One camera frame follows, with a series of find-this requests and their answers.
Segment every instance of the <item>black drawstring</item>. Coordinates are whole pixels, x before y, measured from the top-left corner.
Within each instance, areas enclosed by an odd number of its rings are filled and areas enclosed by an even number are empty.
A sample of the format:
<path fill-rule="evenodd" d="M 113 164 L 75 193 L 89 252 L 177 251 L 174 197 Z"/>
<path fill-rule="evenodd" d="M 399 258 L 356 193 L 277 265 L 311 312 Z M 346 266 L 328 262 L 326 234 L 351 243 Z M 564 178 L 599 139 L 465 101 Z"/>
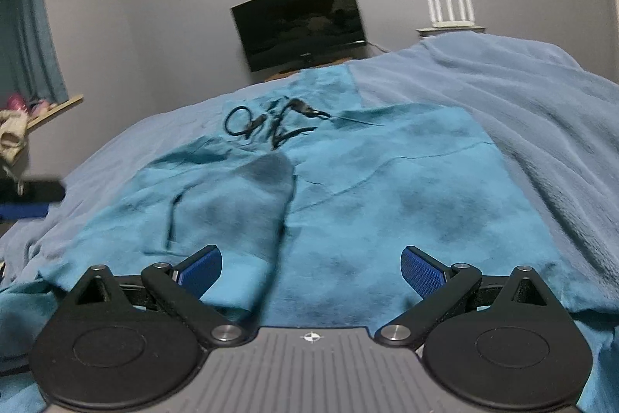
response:
<path fill-rule="evenodd" d="M 230 121 L 230 117 L 233 116 L 237 111 L 247 111 L 250 115 L 249 121 L 245 126 L 245 129 L 240 130 L 239 132 L 233 132 L 228 128 L 228 121 Z M 271 145 L 272 149 L 275 150 L 281 146 L 284 142 L 292 137 L 296 137 L 299 134 L 305 134 L 307 132 L 312 132 L 317 129 L 317 127 L 303 127 L 297 128 L 296 130 L 292 130 L 291 132 L 284 132 L 282 134 L 279 133 L 282 121 L 284 120 L 284 116 L 288 110 L 295 111 L 296 113 L 300 113 L 303 116 L 308 118 L 320 118 L 320 119 L 329 119 L 331 115 L 329 113 L 325 113 L 324 111 L 315 110 L 310 107 L 308 104 L 303 102 L 301 99 L 291 99 L 289 102 L 282 108 L 279 114 L 275 116 L 273 119 L 273 123 L 271 123 L 270 127 L 270 136 L 271 136 Z M 237 106 L 233 110 L 228 113 L 226 119 L 224 120 L 224 130 L 228 135 L 232 135 L 234 137 L 244 135 L 246 139 L 248 139 L 254 130 L 261 128 L 263 123 L 266 121 L 266 114 L 261 114 L 256 119 L 253 119 L 253 115 L 249 108 L 246 106 Z"/>

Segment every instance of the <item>window sill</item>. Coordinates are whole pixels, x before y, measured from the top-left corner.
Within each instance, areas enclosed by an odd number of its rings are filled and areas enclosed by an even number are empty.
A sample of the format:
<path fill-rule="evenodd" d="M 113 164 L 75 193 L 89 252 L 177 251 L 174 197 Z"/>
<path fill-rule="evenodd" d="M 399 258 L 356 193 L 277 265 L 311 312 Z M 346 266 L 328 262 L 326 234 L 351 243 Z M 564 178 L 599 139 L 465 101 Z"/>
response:
<path fill-rule="evenodd" d="M 84 101 L 83 95 L 75 95 L 74 97 L 71 97 L 66 102 L 63 102 L 62 104 L 57 105 L 55 108 L 50 109 L 47 113 L 41 114 L 41 116 L 37 116 L 31 119 L 28 122 L 26 131 L 30 133 L 31 131 L 39 128 L 39 126 L 47 123 L 53 117 L 56 117 L 58 114 L 64 113 L 65 111 L 69 111 L 70 109 L 72 109 L 73 107 L 75 107 L 76 105 L 78 105 L 79 103 L 83 101 Z"/>

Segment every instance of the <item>bed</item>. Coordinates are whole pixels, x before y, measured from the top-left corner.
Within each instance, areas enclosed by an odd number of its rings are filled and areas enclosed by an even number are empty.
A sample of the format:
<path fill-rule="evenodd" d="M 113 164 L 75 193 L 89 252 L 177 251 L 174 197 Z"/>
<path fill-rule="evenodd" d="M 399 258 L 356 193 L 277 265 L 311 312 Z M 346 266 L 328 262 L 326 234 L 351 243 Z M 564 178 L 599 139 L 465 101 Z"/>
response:
<path fill-rule="evenodd" d="M 491 142 L 482 144 L 498 148 L 511 181 L 539 219 L 535 233 L 547 233 L 556 253 L 557 259 L 542 267 L 542 276 L 561 277 L 551 286 L 592 347 L 594 368 L 580 407 L 586 412 L 617 411 L 619 87 L 584 71 L 550 44 L 474 33 L 428 38 L 409 49 L 340 67 L 352 76 L 361 108 L 407 103 L 462 108 L 483 127 L 475 135 L 487 134 Z M 140 169 L 198 138 L 219 134 L 222 115 L 233 105 L 277 94 L 296 79 L 256 84 L 140 121 L 67 176 L 66 199 L 46 219 L 13 226 L 0 239 L 0 259 L 6 262 L 0 284 L 0 319 L 7 328 L 0 336 L 6 354 L 3 368 L 25 364 L 46 320 L 45 310 L 21 320 L 10 317 L 11 310 L 37 303 L 53 311 L 55 293 L 42 285 L 41 273 L 47 280 L 54 278 L 54 268 L 74 249 L 87 223 L 134 184 Z M 340 92 L 335 89 L 332 96 L 345 96 Z M 535 254 L 535 244 L 523 237 L 511 247 L 522 257 Z M 482 257 L 484 251 L 475 253 Z M 442 260 L 449 264 L 469 259 Z M 73 276 L 63 279 L 75 279 L 81 266 L 72 264 Z M 515 265 L 495 258 L 491 267 L 499 266 L 503 271 L 492 274 L 508 274 Z M 58 286 L 65 288 L 73 280 L 63 281 L 67 285 L 59 281 Z M 20 290 L 21 285 L 29 290 Z M 316 313 L 315 318 L 326 320 L 322 316 Z M 42 402 L 32 378 L 28 373 L 19 377 L 10 383 L 0 378 L 6 391 L 0 401 L 11 401 L 7 405 L 13 411 L 36 411 Z"/>

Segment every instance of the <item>television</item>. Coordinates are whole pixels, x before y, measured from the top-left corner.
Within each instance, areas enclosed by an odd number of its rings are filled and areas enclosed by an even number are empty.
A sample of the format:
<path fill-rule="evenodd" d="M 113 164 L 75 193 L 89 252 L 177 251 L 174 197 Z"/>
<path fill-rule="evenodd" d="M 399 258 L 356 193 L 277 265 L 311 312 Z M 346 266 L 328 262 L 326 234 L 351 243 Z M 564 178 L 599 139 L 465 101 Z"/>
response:
<path fill-rule="evenodd" d="M 366 43 L 357 0 L 252 0 L 232 16 L 252 72 Z"/>

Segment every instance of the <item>curtain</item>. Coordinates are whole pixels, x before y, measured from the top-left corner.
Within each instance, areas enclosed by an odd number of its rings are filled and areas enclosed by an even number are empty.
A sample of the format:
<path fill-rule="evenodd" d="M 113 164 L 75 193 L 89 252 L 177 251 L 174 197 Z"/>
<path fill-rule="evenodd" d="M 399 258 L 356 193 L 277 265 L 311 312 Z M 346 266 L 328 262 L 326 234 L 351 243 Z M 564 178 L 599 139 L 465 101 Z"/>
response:
<path fill-rule="evenodd" d="M 0 109 L 16 91 L 30 104 L 69 99 L 44 0 L 0 0 Z"/>

